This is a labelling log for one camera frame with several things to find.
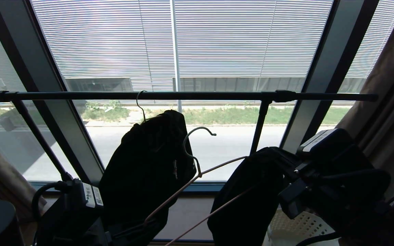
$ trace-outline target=brown curtain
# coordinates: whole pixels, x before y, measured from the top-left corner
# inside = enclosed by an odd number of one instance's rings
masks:
[[[389,171],[394,195],[394,29],[360,93],[379,95],[377,102],[356,102],[338,128],[346,129],[376,168]]]
[[[11,202],[16,208],[16,214],[21,224],[33,221],[31,200],[36,190],[25,180],[0,154],[0,199]],[[43,209],[45,199],[39,200],[39,208]]]

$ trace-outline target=clothes hanger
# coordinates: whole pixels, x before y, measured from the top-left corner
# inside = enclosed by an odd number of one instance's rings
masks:
[[[225,204],[223,204],[221,207],[217,208],[216,210],[214,210],[214,212],[210,213],[208,216],[206,216],[206,218],[204,218],[203,220],[201,220],[199,223],[195,224],[193,227],[189,228],[186,232],[184,232],[182,235],[176,237],[175,239],[173,239],[172,241],[170,241],[169,243],[167,243],[165,246],[169,246],[172,243],[174,243],[175,241],[179,240],[181,237],[185,236],[188,232],[190,232],[192,229],[196,228],[199,224],[203,223],[203,221],[207,220],[209,217],[211,217],[213,214],[217,213],[218,211],[222,210],[224,207],[226,207],[227,205],[229,205],[231,202],[235,201],[236,199],[240,198],[242,195],[246,194],[247,192],[249,192],[251,189],[253,189],[254,187],[250,187],[247,190],[243,191],[242,193],[240,193],[239,195],[235,196],[234,198],[230,199],[228,202],[226,202]]]
[[[144,121],[143,121],[142,123],[144,123],[145,120],[146,120],[146,118],[145,118],[145,112],[144,112],[144,109],[143,109],[141,106],[139,106],[139,103],[138,103],[139,95],[140,95],[142,92],[147,92],[147,91],[146,91],[146,90],[143,90],[143,91],[138,92],[138,95],[136,95],[136,105],[142,110],[142,115],[144,116]]]
[[[216,136],[216,134],[213,134],[208,128],[203,127],[203,126],[199,126],[199,127],[197,127],[197,128],[192,129],[192,130],[185,136],[185,139],[183,140],[183,151],[185,152],[185,154],[186,154],[187,156],[189,156],[189,157],[191,157],[192,159],[196,160],[196,163],[197,163],[197,172],[198,172],[198,173],[197,173],[197,176],[195,176],[193,179],[191,179],[191,180],[190,180],[188,183],[186,183],[182,188],[180,188],[179,190],[177,190],[177,192],[175,192],[172,196],[170,196],[170,198],[168,198],[168,199],[167,199],[165,202],[163,202],[157,209],[155,209],[150,215],[148,215],[147,218],[146,218],[145,221],[144,221],[144,225],[146,225],[147,222],[148,222],[157,212],[159,212],[163,207],[165,207],[166,204],[168,204],[171,200],[173,200],[176,196],[178,196],[184,189],[186,189],[186,188],[187,188],[190,184],[192,184],[196,179],[201,178],[201,177],[203,176],[203,174],[209,173],[209,172],[214,171],[214,170],[216,170],[217,168],[220,168],[220,167],[222,167],[222,166],[224,166],[224,165],[227,165],[227,164],[229,164],[229,163],[236,162],[236,161],[238,161],[238,160],[245,159],[245,158],[248,157],[248,156],[238,157],[238,158],[232,159],[232,160],[230,160],[230,161],[224,162],[224,163],[222,163],[222,164],[220,164],[220,165],[218,165],[218,166],[215,166],[215,167],[213,167],[213,168],[210,168],[210,169],[208,169],[208,170],[206,170],[206,171],[201,172],[201,170],[200,170],[200,163],[198,162],[197,158],[196,158],[195,156],[190,155],[188,152],[186,152],[186,149],[185,149],[185,144],[186,144],[186,141],[187,141],[188,138],[189,138],[189,135],[191,135],[194,131],[196,131],[196,130],[198,130],[198,129],[205,129],[205,130],[208,131],[209,134],[211,134],[212,136]]]

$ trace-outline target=sticker label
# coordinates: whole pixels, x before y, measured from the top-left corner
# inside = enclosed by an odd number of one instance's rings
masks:
[[[95,202],[97,205],[104,206],[103,200],[101,199],[100,189],[95,186],[92,186],[92,190],[94,190]]]
[[[94,193],[92,193],[92,186],[83,183],[84,197],[86,198],[86,207],[95,207]]]
[[[311,143],[309,143],[305,148],[303,148],[303,152],[310,152],[311,149],[316,146],[320,141],[325,139],[327,136],[329,136],[331,133],[333,133],[335,129],[328,130],[324,132],[322,135],[320,135],[318,138],[314,139]]]

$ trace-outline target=window frame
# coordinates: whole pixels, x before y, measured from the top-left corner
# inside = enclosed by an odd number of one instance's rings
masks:
[[[379,0],[333,1],[302,92],[338,92],[378,2]],[[339,25],[341,23],[338,22],[341,22],[342,15],[346,16],[346,23],[352,25],[347,28],[350,29],[349,31],[336,31],[341,27]],[[27,92],[67,91],[64,79],[53,59],[29,0],[0,0],[0,41]],[[338,61],[333,63],[333,68],[330,69],[332,73],[329,73],[326,78],[317,79],[316,76],[320,72],[324,69],[329,70],[326,62],[330,58]],[[180,81],[178,66],[179,61],[177,61],[175,71],[177,81]],[[173,82],[173,84],[174,88],[181,87],[180,83]],[[291,152],[296,151],[302,142],[316,133],[330,104],[331,101],[298,101],[280,146]],[[35,101],[35,105],[80,179],[83,182],[98,185],[104,166],[73,102]],[[36,188],[45,184],[44,182],[31,183]],[[195,182],[184,192],[215,194],[224,183]]]

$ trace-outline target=hanger hook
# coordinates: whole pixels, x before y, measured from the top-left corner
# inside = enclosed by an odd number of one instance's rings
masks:
[[[143,90],[143,91],[138,92],[138,95],[136,95],[136,105],[142,110],[142,115],[144,116],[144,121],[143,121],[143,122],[145,122],[145,112],[144,112],[144,109],[143,109],[141,106],[139,106],[139,103],[138,103],[139,95],[140,95],[142,92],[147,92],[147,91],[146,91],[146,90]]]
[[[209,134],[211,134],[211,136],[217,136],[217,134],[212,133],[208,128],[204,127],[204,126],[199,126],[196,127],[194,129],[192,129],[186,136],[185,139],[183,140],[183,152],[188,156],[191,157],[192,159],[194,159],[197,163],[197,171],[198,171],[198,177],[201,178],[202,177],[202,173],[201,173],[201,169],[200,169],[200,163],[198,162],[197,158],[193,155],[190,155],[188,152],[186,152],[186,140],[188,140],[189,136],[194,132],[197,131],[198,129],[205,129],[206,131],[209,132]]]

